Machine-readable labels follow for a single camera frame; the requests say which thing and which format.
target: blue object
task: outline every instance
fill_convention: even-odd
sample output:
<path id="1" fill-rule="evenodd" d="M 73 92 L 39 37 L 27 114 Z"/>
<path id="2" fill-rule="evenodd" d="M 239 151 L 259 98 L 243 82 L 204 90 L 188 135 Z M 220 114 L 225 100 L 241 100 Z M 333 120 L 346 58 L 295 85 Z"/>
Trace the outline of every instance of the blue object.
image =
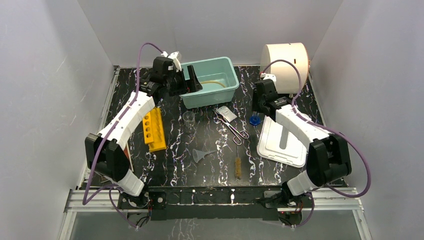
<path id="1" fill-rule="evenodd" d="M 261 123 L 261 118 L 259 118 L 258 116 L 251 116 L 249 119 L 249 123 L 253 126 L 257 126 Z"/>
<path id="2" fill-rule="evenodd" d="M 203 89 L 180 95 L 187 109 L 231 102 L 236 89 L 239 87 L 239 80 L 234 71 L 233 63 L 228 57 L 183 63 L 181 66 L 186 80 L 189 79 L 188 65 L 193 65 L 197 79 Z"/>

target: white cylinder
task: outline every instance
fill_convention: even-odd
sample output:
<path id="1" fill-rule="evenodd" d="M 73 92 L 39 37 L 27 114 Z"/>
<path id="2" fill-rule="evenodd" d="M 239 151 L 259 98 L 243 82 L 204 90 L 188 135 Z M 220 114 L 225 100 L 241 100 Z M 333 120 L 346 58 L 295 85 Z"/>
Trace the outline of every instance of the white cylinder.
<path id="1" fill-rule="evenodd" d="M 265 45 L 260 59 L 260 70 L 263 71 L 265 66 L 278 59 L 289 61 L 296 66 L 303 87 L 309 71 L 309 58 L 305 46 L 300 42 Z M 299 91 L 298 75 L 289 64 L 276 62 L 265 72 L 276 76 L 275 88 L 279 94 L 295 94 Z"/>

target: marble tabletop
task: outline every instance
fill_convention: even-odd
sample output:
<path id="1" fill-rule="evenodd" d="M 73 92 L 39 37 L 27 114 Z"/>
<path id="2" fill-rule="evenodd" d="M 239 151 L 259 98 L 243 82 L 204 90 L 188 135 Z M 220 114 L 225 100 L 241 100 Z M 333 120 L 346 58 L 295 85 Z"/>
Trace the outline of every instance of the marble tabletop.
<path id="1" fill-rule="evenodd" d="M 252 126 L 253 83 L 259 79 L 259 66 L 235 66 L 240 86 L 231 102 L 190 109 L 195 113 L 195 130 L 187 131 L 182 115 L 187 111 L 179 96 L 163 99 L 161 109 L 166 150 L 149 152 L 145 144 L 143 126 L 140 124 L 130 137 L 128 144 L 134 174 L 147 186 L 263 186 L 280 185 L 297 176 L 303 169 L 287 166 L 259 157 L 256 148 L 262 124 Z M 140 75 L 147 68 L 140 70 Z M 135 89 L 135 68 L 122 68 L 109 107 L 106 124 L 109 123 Z M 322 123 L 322 118 L 309 80 L 306 82 L 297 105 L 301 112 L 313 121 Z M 231 122 L 239 131 L 246 130 L 250 137 L 236 146 L 233 134 L 217 120 L 212 109 L 227 106 L 237 118 Z M 216 150 L 195 163 L 192 151 Z M 241 179 L 235 177 L 235 158 L 241 158 Z M 96 175 L 93 186 L 102 185 Z"/>

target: plastic funnel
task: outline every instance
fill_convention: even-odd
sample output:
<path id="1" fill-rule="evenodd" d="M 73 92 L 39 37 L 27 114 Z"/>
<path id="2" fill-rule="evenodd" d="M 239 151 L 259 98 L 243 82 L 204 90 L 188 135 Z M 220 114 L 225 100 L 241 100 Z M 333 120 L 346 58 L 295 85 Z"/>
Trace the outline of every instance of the plastic funnel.
<path id="1" fill-rule="evenodd" d="M 198 163 L 206 155 L 211 154 L 211 153 L 215 153 L 215 152 L 216 152 L 216 150 L 212 150 L 212 151 L 199 151 L 199 150 L 193 149 L 193 158 L 194 158 L 194 161 L 196 163 Z"/>

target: metal frame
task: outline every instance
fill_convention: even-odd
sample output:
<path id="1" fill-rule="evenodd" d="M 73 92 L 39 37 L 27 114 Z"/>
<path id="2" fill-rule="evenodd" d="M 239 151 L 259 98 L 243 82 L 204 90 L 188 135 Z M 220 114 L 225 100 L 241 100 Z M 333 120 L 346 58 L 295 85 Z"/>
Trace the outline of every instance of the metal frame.
<path id="1" fill-rule="evenodd" d="M 112 96 L 113 96 L 114 89 L 118 80 L 120 69 L 121 68 L 119 66 L 115 69 L 114 76 L 110 84 L 109 92 L 106 97 L 105 105 L 103 107 L 100 120 L 98 123 L 98 127 L 97 127 L 98 131 L 101 130 L 106 123 L 107 113 L 109 111 L 109 106 L 112 101 Z M 308 77 L 313 88 L 312 77 L 310 74 L 308 75 Z M 90 170 L 87 168 L 87 161 L 84 161 L 84 162 L 85 162 L 84 171 L 81 174 L 79 186 L 82 185 L 82 183 L 86 179 L 87 174 L 90 173 Z M 348 194 L 357 193 L 357 190 L 355 187 L 343 187 L 338 189 Z M 110 202 L 108 190 L 102 190 L 101 192 L 99 192 L 92 199 L 92 201 L 90 201 L 87 205 L 83 205 L 83 201 L 82 201 L 83 196 L 84 196 L 84 190 L 71 190 L 69 192 L 66 206 L 64 208 L 64 218 L 63 218 L 62 226 L 60 229 L 60 234 L 58 237 L 59 240 L 70 239 L 77 213 L 79 212 L 92 212 L 92 213 L 115 212 L 115 209 L 113 208 L 112 203 Z M 113 190 L 111 196 L 113 201 L 115 203 L 118 203 L 118 200 L 120 197 L 119 192 L 117 190 Z M 359 198 L 347 198 L 335 193 L 329 188 L 320 188 L 316 191 L 313 191 L 312 196 L 315 202 L 314 211 L 334 211 L 334 210 L 349 211 L 351 210 L 353 212 L 356 226 L 358 228 L 358 232 L 361 239 L 362 240 L 372 239 L 371 233 L 368 229 L 368 225 L 364 216 L 364 208 Z M 276 210 L 279 212 L 284 212 L 284 211 L 292 211 L 293 209 L 277 208 Z M 311 208 L 306 207 L 303 210 L 310 211 Z M 130 209 L 130 210 L 123 210 L 123 212 L 124 213 L 144 213 L 144 212 L 147 212 L 147 210 L 146 209 Z"/>

